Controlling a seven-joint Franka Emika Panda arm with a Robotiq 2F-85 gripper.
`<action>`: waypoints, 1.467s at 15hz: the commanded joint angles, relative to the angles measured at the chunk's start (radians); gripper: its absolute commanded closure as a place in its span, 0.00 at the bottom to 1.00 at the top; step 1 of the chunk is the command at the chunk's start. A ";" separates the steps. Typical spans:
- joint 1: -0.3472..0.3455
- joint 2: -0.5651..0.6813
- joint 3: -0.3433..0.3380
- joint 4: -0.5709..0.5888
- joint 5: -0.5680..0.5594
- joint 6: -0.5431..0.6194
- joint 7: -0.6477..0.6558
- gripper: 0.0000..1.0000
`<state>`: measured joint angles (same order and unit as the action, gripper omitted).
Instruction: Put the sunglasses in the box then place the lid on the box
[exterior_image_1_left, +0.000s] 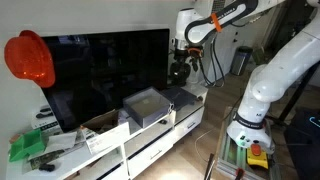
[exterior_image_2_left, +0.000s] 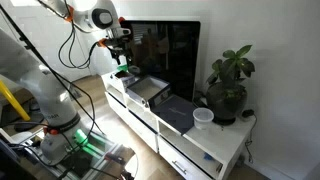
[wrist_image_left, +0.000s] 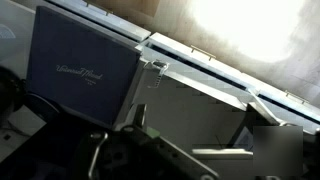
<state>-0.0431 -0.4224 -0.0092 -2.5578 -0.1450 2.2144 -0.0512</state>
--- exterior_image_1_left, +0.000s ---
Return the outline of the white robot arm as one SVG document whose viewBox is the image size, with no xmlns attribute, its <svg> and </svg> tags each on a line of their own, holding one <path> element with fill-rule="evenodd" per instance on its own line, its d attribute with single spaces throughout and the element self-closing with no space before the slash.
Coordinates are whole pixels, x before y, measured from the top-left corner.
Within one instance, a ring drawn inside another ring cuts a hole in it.
<svg viewBox="0 0 320 180">
<path fill-rule="evenodd" d="M 234 0 L 207 17 L 193 8 L 182 9 L 176 19 L 175 50 L 187 58 L 192 50 L 200 51 L 212 34 L 284 1 Z M 264 117 L 271 103 L 279 100 L 293 82 L 320 60 L 320 0 L 306 1 L 316 9 L 314 18 L 269 63 L 254 69 L 240 106 L 227 127 L 228 136 L 242 148 L 257 144 L 269 154 L 274 152 Z"/>
</svg>

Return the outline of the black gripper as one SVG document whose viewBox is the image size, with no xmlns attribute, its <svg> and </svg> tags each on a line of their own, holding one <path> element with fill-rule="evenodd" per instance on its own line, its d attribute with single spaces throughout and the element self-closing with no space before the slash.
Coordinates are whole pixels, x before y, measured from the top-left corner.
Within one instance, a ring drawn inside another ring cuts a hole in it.
<svg viewBox="0 0 320 180">
<path fill-rule="evenodd" d="M 198 71 L 197 59 L 194 57 L 175 57 L 170 66 L 170 77 L 173 85 L 185 85 L 191 71 Z"/>
</svg>

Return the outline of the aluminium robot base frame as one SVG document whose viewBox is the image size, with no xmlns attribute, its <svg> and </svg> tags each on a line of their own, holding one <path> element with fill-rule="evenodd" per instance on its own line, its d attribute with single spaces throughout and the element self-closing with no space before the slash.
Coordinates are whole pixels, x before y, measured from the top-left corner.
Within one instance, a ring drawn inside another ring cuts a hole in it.
<svg viewBox="0 0 320 180">
<path fill-rule="evenodd" d="M 244 171 L 240 180 L 281 180 L 280 167 L 276 162 L 275 144 L 266 150 L 268 169 L 247 163 L 247 149 L 239 147 L 227 134 L 227 126 L 232 122 L 236 108 L 228 107 L 223 120 L 213 170 L 217 178 L 235 179 L 239 169 Z"/>
</svg>

